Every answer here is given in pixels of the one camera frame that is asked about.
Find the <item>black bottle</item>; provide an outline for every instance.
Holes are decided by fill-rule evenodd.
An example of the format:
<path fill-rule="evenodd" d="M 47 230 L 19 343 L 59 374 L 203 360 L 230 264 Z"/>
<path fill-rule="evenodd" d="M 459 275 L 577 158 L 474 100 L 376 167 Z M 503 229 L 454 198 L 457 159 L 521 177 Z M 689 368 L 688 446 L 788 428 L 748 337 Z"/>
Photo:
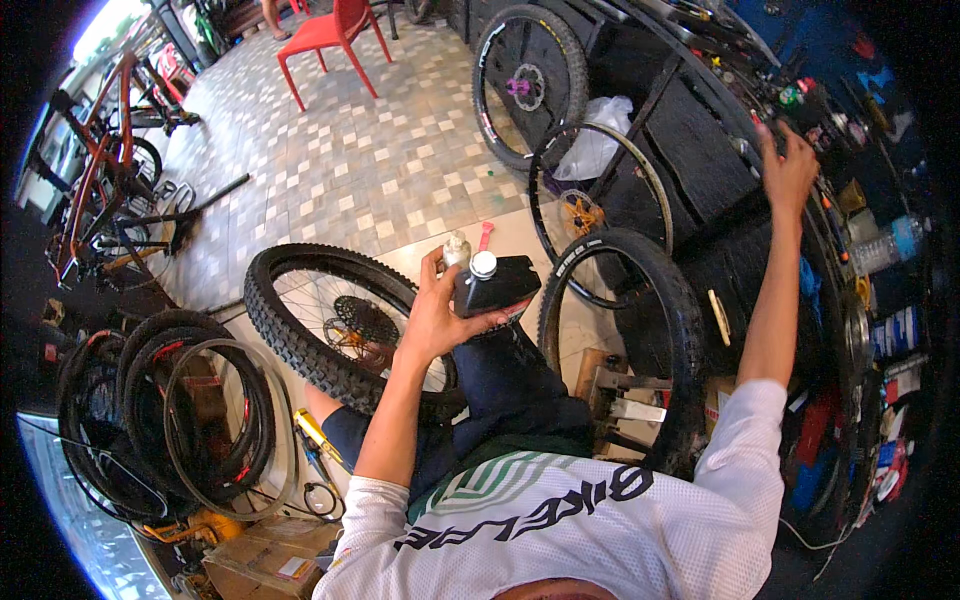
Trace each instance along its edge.
<path fill-rule="evenodd" d="M 470 268 L 457 274 L 453 285 L 453 314 L 468 319 L 492 310 L 507 312 L 508 323 L 520 318 L 540 289 L 540 276 L 529 256 L 478 252 Z"/>

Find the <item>cardboard box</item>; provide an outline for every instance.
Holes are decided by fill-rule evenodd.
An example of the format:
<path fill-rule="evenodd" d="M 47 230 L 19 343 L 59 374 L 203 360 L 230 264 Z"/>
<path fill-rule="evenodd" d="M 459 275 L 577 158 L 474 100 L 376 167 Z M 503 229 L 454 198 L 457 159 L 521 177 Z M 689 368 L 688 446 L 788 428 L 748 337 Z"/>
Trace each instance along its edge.
<path fill-rule="evenodd" d="M 736 377 L 711 377 L 705 386 L 707 399 L 704 401 L 704 412 L 707 417 L 707 439 L 713 435 L 713 427 L 720 418 L 720 411 L 730 399 L 736 389 Z"/>
<path fill-rule="evenodd" d="M 213 586 L 227 600 L 309 600 L 320 581 L 314 558 L 339 525 L 270 516 L 204 558 Z"/>

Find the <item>orange bicycle frame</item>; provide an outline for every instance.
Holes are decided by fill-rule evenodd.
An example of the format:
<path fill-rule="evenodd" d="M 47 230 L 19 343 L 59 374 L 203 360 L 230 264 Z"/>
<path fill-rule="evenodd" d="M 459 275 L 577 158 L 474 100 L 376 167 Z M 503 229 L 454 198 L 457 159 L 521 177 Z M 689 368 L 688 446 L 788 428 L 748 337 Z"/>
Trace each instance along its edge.
<path fill-rule="evenodd" d="M 96 229 L 96 227 L 91 226 L 87 233 L 83 234 L 81 232 L 81 220 L 83 213 L 86 210 L 86 206 L 90 200 L 90 194 L 93 190 L 94 184 L 98 184 L 99 190 L 101 192 L 103 191 L 103 186 L 99 185 L 99 182 L 97 181 L 97 174 L 100 170 L 100 167 L 106 164 L 106 166 L 112 169 L 114 172 L 119 172 L 123 169 L 129 169 L 133 165 L 133 129 L 131 127 L 130 84 L 133 68 L 138 63 L 139 59 L 133 52 L 130 50 L 124 50 L 120 61 L 117 62 L 117 65 L 113 67 L 112 71 L 110 71 L 107 81 L 104 84 L 103 89 L 100 91 L 100 95 L 97 96 L 89 115 L 86 117 L 86 121 L 81 124 L 77 122 L 76 119 L 71 119 L 72 115 L 64 115 L 64 118 L 70 122 L 71 129 L 73 130 L 74 134 L 76 134 L 86 146 L 86 149 L 90 154 L 90 160 L 86 164 L 84 172 L 81 174 L 80 187 L 70 203 L 70 219 L 66 224 L 66 228 L 64 229 L 64 235 L 69 235 L 69 238 L 65 240 L 65 243 L 60 244 L 60 252 L 57 257 L 57 263 L 54 266 L 54 272 L 57 275 L 58 285 L 62 283 L 63 279 L 66 277 L 66 274 L 77 260 L 78 249 L 90 242 L 89 238 L 92 238 L 92 232 L 94 232 Z M 104 133 L 102 138 L 97 140 L 93 136 L 92 126 L 97 118 L 100 106 L 107 98 L 107 92 L 117 81 L 117 78 L 120 80 L 119 100 L 121 143 L 120 152 L 118 153 L 119 156 L 114 156 L 113 154 L 107 152 L 107 146 L 109 142 L 112 141 L 111 136 Z M 114 186 L 113 198 L 108 200 L 106 197 L 104 197 L 104 206 L 94 219 L 94 225 L 101 223 L 106 218 L 109 218 L 116 210 L 119 203 L 123 202 L 124 198 L 122 194 L 124 190 L 121 188 L 122 186 L 120 185 Z M 66 256 L 67 250 L 69 250 L 70 253 L 69 258 Z"/>

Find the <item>tiled floor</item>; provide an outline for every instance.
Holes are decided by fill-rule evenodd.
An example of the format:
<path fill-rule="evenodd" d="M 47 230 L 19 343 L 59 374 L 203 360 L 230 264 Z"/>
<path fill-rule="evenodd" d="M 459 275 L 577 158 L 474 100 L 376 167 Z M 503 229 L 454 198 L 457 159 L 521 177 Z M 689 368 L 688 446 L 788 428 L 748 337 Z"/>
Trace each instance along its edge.
<path fill-rule="evenodd" d="M 295 31 L 302 17 L 283 21 Z M 252 180 L 211 207 L 161 280 L 181 305 L 239 298 L 260 250 L 287 242 L 370 255 L 524 207 L 524 181 L 483 144 L 470 103 L 471 54 L 446 27 L 397 18 L 400 39 L 372 30 L 354 50 L 374 100 L 338 48 L 289 60 L 306 112 L 280 73 L 281 44 L 259 32 L 193 84 L 184 103 L 204 121 L 174 132 L 166 177 L 198 202 L 244 173 Z"/>

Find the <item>small white bottle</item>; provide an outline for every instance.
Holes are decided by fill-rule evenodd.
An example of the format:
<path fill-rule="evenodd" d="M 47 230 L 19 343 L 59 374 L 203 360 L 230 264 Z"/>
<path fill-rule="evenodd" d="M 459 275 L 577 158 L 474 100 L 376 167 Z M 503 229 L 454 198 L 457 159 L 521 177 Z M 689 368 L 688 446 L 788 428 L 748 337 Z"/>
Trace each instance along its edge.
<path fill-rule="evenodd" d="M 450 239 L 444 244 L 444 264 L 449 269 L 453 265 L 460 265 L 461 269 L 468 269 L 470 265 L 470 255 L 472 248 L 467 236 L 455 229 L 450 232 Z"/>

